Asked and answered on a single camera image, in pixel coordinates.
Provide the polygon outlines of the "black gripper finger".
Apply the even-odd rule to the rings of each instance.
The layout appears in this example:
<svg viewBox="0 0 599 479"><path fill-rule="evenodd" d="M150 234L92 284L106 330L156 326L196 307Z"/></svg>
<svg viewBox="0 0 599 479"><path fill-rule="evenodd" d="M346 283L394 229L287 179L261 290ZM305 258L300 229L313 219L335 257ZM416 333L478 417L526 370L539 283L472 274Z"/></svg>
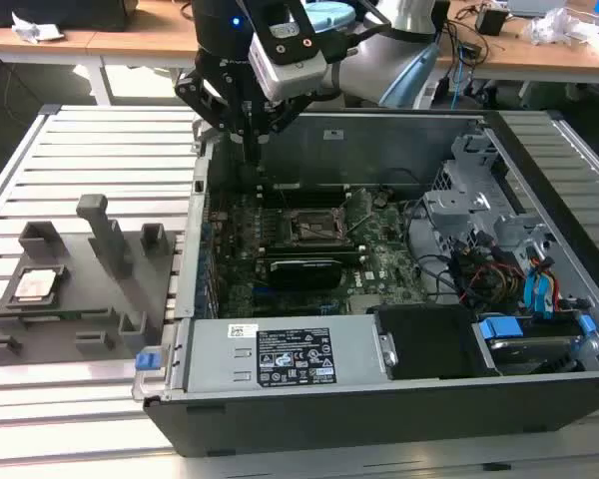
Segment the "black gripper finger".
<svg viewBox="0 0 599 479"><path fill-rule="evenodd" d="M270 100L253 103L253 163L258 164L262 157L262 145L271 134L280 133L290 125L307 107L307 95L287 100Z"/></svg>
<svg viewBox="0 0 599 479"><path fill-rule="evenodd" d="M175 86L177 96L216 131L227 134L234 143L242 145L244 161L254 162L254 134L244 107L241 83L228 73L219 77L218 94L206 86L198 70L182 76Z"/></svg>

